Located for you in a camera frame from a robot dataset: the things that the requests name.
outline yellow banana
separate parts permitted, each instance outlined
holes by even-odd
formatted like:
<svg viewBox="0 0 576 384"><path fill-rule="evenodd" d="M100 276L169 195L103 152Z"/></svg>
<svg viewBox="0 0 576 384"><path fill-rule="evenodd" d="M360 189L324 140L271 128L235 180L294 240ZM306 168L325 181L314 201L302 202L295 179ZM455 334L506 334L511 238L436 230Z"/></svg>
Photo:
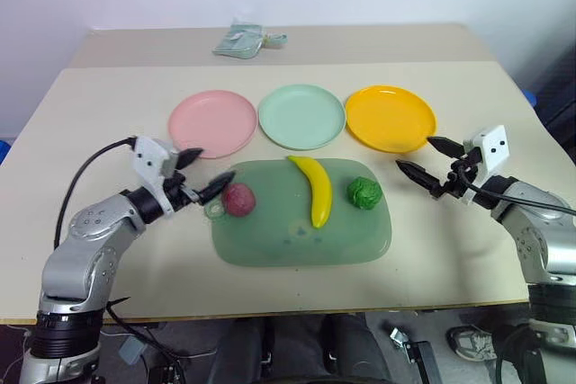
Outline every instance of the yellow banana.
<svg viewBox="0 0 576 384"><path fill-rule="evenodd" d="M288 156L306 174L312 189L312 226L322 228L332 209L332 183L324 167L316 159L307 156Z"/></svg>

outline black cable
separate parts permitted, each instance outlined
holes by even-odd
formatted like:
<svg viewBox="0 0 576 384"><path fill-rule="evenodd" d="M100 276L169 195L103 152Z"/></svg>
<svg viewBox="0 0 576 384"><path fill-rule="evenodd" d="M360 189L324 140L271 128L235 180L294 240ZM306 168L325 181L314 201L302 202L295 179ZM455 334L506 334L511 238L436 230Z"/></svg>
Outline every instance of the black cable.
<svg viewBox="0 0 576 384"><path fill-rule="evenodd" d="M158 341L158 339L154 336L154 334L152 334L152 332L150 331L149 328L144 327L144 330L146 330L146 333L148 333L148 334L150 335L150 337L152 338L152 340L153 340L154 342L156 342L158 345L162 345L162 344ZM165 359L168 363L171 363L171 362L173 361L172 358L170 358L170 357L168 357L168 356L166 355L166 353L161 353L161 354L162 354L162 356L164 357L164 359Z"/></svg>
<svg viewBox="0 0 576 384"><path fill-rule="evenodd" d="M148 384L149 381L149 369L148 369L148 364L146 363L146 359L144 358L144 356L141 354L140 355L140 359L142 360L142 364L144 365L144 369L146 370L146 383Z"/></svg>
<svg viewBox="0 0 576 384"><path fill-rule="evenodd" d="M148 333L152 339L154 339L156 342L158 342L160 344L160 342L154 336L154 334L149 329L149 327L144 327L144 329L146 330L146 333ZM183 359L200 359L201 357L209 357L211 355L214 355L216 352L218 352L218 348L214 348L213 350L205 351L203 353L187 354L187 355L178 354L178 359L181 359L181 360L183 360Z"/></svg>
<svg viewBox="0 0 576 384"><path fill-rule="evenodd" d="M58 369L56 370L56 382L58 382L59 380L59 376L60 376L60 366L62 366L62 359L58 360Z"/></svg>
<svg viewBox="0 0 576 384"><path fill-rule="evenodd" d="M128 137L128 138L122 139L120 141L116 141L115 143L112 143L112 144L98 150L96 153L94 153L92 156L90 156L86 160L86 162L84 162L82 164L82 166L80 166L80 168L78 169L78 171L74 175L74 178L72 179L72 182L70 183L70 186L68 186L66 196L64 197L64 200L62 201L62 206L60 207L60 213L58 214L58 221L56 222L56 233L54 234L54 249L56 249L60 245L60 234L62 232L62 222L64 221L64 214L66 213L66 207L68 206L68 202L70 201L70 197L72 196L72 191L74 191L74 187L76 186L76 183L78 182L78 179L80 178L82 173L87 169L87 167L92 162L94 162L94 160L97 157L99 157L100 155L103 155L108 150L112 150L113 148L120 147L120 146L123 146L125 144L134 148L135 143L136 143L136 137Z"/></svg>
<svg viewBox="0 0 576 384"><path fill-rule="evenodd" d="M528 329L529 327L527 325L520 326L517 329L515 329L512 333L510 333L506 337L506 339L504 339L504 344L502 344L502 350L496 357L496 366L494 371L494 378L496 380L496 384L502 384L502 362L504 361L504 353L509 348L509 345L512 344L513 341L516 341L524 330Z"/></svg>
<svg viewBox="0 0 576 384"><path fill-rule="evenodd" d="M560 211L561 213L567 213L569 215L572 216L576 216L576 210L573 209L569 209L568 207L563 207L563 206L555 206L553 204L547 204L545 202L540 202L540 201L531 201L531 200L523 200L521 198L516 198L516 197L510 197L508 195L502 195L501 193L496 193L496 192L492 192L492 191L487 191L485 189L479 188L478 186L472 184L472 182L470 182L467 178L466 178L466 174L464 172L464 167L463 166L459 166L458 167L458 177L460 178L460 180L462 181L462 183L464 183L464 185L467 188L472 189L474 192L477 192L481 195L487 195L489 197L495 198L496 200L502 200L502 201L508 201L508 202L514 202L516 204L520 204L522 206L531 206L531 207L537 207L539 209L548 209L548 210L555 210L555 211Z"/></svg>
<svg viewBox="0 0 576 384"><path fill-rule="evenodd" d="M142 343L152 346L159 353L163 354L165 356L165 358L169 359L175 365L176 370L178 371L178 374L180 375L180 382L182 384L186 384L186 376L185 376L184 368L182 367L182 364L180 364L180 361L178 360L179 358L185 357L185 356L181 356L180 354L175 353L170 348L161 344L157 340L152 339L152 338L142 334L141 332L136 330L134 327L130 326L122 318L118 317L116 315L116 313L113 311L112 306L117 305L118 303L122 303L124 300L127 300L127 299L128 299L128 297L124 297L122 299L109 301L106 304L106 311L108 312L110 317L116 322L116 324L118 324L118 326L122 327L126 332L128 332L131 335L133 335L134 337L136 337Z"/></svg>

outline light green plate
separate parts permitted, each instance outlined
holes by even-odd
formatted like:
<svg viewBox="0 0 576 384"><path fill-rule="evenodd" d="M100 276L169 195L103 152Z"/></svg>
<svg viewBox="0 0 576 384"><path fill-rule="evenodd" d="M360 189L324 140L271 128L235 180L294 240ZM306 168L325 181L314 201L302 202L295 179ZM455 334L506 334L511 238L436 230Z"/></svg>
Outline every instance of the light green plate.
<svg viewBox="0 0 576 384"><path fill-rule="evenodd" d="M317 85L274 90L258 106L258 118L273 142L296 150L326 146L346 126L342 103Z"/></svg>
<svg viewBox="0 0 576 384"><path fill-rule="evenodd" d="M319 162L333 189L330 218L320 229L311 225L308 179L293 162L234 165L234 182L250 187L256 207L245 218L226 214L212 220L212 240L220 258L245 266L299 266L365 263L384 255L392 238L385 198L372 210L360 210L346 197L346 187L357 176L376 180L374 174L356 161ZM215 200L208 206L220 205L220 200Z"/></svg>

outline beige table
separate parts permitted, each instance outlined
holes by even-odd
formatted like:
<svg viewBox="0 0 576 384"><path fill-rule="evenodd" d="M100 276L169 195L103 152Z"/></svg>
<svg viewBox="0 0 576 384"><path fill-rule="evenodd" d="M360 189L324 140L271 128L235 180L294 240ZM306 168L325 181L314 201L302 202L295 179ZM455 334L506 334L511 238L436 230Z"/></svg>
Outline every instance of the beige table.
<svg viewBox="0 0 576 384"><path fill-rule="evenodd" d="M456 140L504 124L511 157L505 175L560 193L576 205L576 171L522 93L462 26L291 28L288 46L255 59L210 53L224 30L109 31L88 37L62 71L0 166L0 320L33 320L41 269L74 172L96 149L132 134L168 139L167 118L187 95L211 88L254 105L280 85L313 83L342 101L372 84L405 87L436 112L438 134ZM250 144L185 170L191 185L231 164L293 153L259 130ZM121 262L112 297L125 317L168 319L370 308L430 308L522 301L527 290L512 239L478 206L433 201L396 167L346 131L306 152L368 165L386 194L393 238L363 264L246 268L224 263L199 207L148 228ZM427 146L403 156L444 176L449 160ZM68 219L84 206L137 187L131 155L117 150L88 169Z"/></svg>

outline yellow plate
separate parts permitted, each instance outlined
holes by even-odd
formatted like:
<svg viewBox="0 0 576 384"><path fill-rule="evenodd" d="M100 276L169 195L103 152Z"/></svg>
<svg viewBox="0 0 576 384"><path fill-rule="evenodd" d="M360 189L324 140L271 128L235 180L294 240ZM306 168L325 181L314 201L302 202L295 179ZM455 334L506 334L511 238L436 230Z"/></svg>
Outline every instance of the yellow plate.
<svg viewBox="0 0 576 384"><path fill-rule="evenodd" d="M350 96L346 117L360 141L382 152L411 152L436 132L432 109L415 94L391 85L372 85Z"/></svg>

